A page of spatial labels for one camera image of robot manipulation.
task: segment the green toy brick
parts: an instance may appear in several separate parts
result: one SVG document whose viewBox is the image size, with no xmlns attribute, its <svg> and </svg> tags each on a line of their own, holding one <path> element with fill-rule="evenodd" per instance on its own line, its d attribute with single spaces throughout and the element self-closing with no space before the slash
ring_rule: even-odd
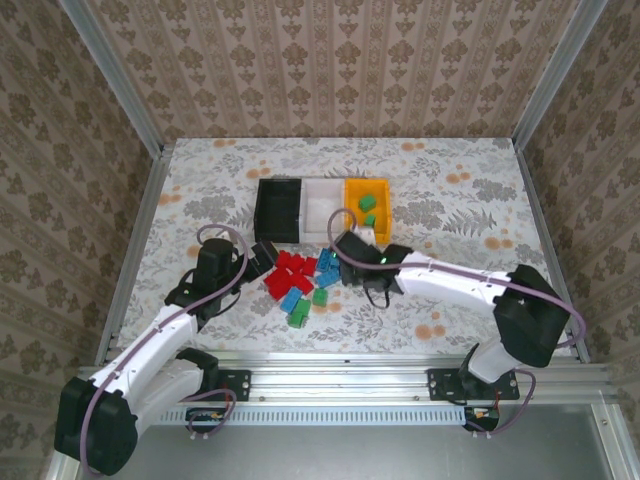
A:
<svg viewBox="0 0 640 480">
<path fill-rule="evenodd" d="M 304 298 L 301 298 L 300 300 L 298 300 L 298 303 L 296 304 L 296 308 L 293 311 L 293 313 L 301 313 L 305 317 L 308 317 L 310 310 L 311 310 L 311 300 L 305 300 Z"/>
<path fill-rule="evenodd" d="M 291 328 L 302 328 L 305 316 L 300 312 L 293 312 L 287 323 Z"/>
<path fill-rule="evenodd" d="M 326 307 L 328 296 L 329 293 L 324 288 L 316 288 L 313 292 L 313 304 L 318 307 Z"/>
<path fill-rule="evenodd" d="M 373 213 L 370 213 L 364 219 L 364 226 L 365 227 L 371 227 L 371 228 L 376 226 L 376 216 Z"/>
<path fill-rule="evenodd" d="M 367 213 L 369 210 L 376 207 L 376 197 L 371 194 L 365 195 L 360 199 L 360 202 L 358 202 L 358 207 L 360 207 L 360 210 Z"/>
</svg>

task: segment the red toy brick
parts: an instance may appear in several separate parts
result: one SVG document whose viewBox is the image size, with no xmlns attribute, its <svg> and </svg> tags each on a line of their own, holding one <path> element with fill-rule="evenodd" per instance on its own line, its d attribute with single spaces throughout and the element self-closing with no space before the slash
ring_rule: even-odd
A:
<svg viewBox="0 0 640 480">
<path fill-rule="evenodd" d="M 313 277 L 313 273 L 316 271 L 316 264 L 318 260 L 313 257 L 307 257 L 302 266 L 302 273 L 307 277 Z"/>
<path fill-rule="evenodd" d="M 280 250 L 280 255 L 278 255 L 278 259 L 276 260 L 276 267 L 284 268 L 289 264 L 290 260 L 291 254 L 284 250 Z"/>
<path fill-rule="evenodd" d="M 296 253 L 293 257 L 291 257 L 291 260 L 289 260 L 287 268 L 291 270 L 292 273 L 296 273 L 300 271 L 302 265 L 304 265 L 304 258 Z"/>
<path fill-rule="evenodd" d="M 307 277 L 299 272 L 291 275 L 291 282 L 295 287 L 298 287 L 300 290 L 302 290 L 302 293 L 304 293 L 305 295 L 313 290 L 313 284 L 309 280 L 307 280 Z"/>
<path fill-rule="evenodd" d="M 276 268 L 267 278 L 264 279 L 264 283 L 267 287 L 272 287 L 276 283 L 280 283 L 282 280 L 289 278 L 289 272 L 286 268 Z"/>
<path fill-rule="evenodd" d="M 291 290 L 291 287 L 293 286 L 291 278 L 292 277 L 290 276 L 284 277 L 282 281 L 269 287 L 269 295 L 271 295 L 275 301 L 280 300 L 289 293 L 289 290 Z"/>
</svg>

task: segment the blue block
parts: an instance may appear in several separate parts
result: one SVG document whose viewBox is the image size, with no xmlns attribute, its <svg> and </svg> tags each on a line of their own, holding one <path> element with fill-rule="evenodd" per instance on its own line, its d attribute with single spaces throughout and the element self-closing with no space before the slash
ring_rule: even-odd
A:
<svg viewBox="0 0 640 480">
<path fill-rule="evenodd" d="M 340 259 L 337 256 L 331 255 L 329 259 L 329 268 L 340 268 Z"/>
<path fill-rule="evenodd" d="M 280 304 L 280 308 L 288 314 L 291 314 L 293 309 L 296 308 L 296 304 L 298 303 L 298 300 L 300 300 L 300 297 L 302 297 L 302 290 L 297 287 L 293 287 L 284 297 L 284 300 Z"/>
<path fill-rule="evenodd" d="M 318 257 L 318 263 L 316 263 L 316 270 L 318 272 L 326 272 L 331 266 L 331 252 L 326 248 L 322 249 L 320 256 Z"/>
<path fill-rule="evenodd" d="M 334 283 L 340 280 L 340 271 L 338 269 L 332 268 L 328 272 L 323 273 L 322 275 L 318 275 L 316 277 L 316 283 L 320 288 L 326 288 L 329 285 L 333 285 Z"/>
</svg>

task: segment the floral tablecloth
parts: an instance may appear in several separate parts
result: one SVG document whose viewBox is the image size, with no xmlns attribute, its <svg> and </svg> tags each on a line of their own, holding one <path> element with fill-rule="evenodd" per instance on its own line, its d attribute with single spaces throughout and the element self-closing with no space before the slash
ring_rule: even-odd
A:
<svg viewBox="0 0 640 480">
<path fill-rule="evenodd" d="M 253 243 L 258 181 L 270 177 L 386 177 L 393 242 L 473 268 L 511 271 L 526 263 L 548 276 L 509 139 L 181 139 L 119 346 L 147 327 L 166 294 L 195 266 L 198 227 L 225 223 Z M 317 255 L 321 246 L 281 247 Z M 329 289 L 326 308 L 313 307 L 304 328 L 293 329 L 259 280 L 243 287 L 234 308 L 209 322 L 195 346 L 464 354 L 494 334 L 492 318 L 437 298 L 393 295 L 391 307 L 378 310 L 361 288 L 342 285 Z"/>
</svg>

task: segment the patterned wallpaper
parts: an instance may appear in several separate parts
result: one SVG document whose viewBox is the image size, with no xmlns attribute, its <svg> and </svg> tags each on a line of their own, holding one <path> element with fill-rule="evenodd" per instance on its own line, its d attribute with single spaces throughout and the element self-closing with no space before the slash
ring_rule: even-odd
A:
<svg viewBox="0 0 640 480">
<path fill-rule="evenodd" d="M 565 278 L 640 446 L 640 2 L 610 0 L 526 147 Z"/>
<path fill-rule="evenodd" d="M 55 1 L 0 1 L 0 478 L 36 478 L 91 364 L 150 158 Z"/>
<path fill-rule="evenodd" d="M 166 142 L 507 137 L 578 0 L 90 0 Z"/>
</svg>

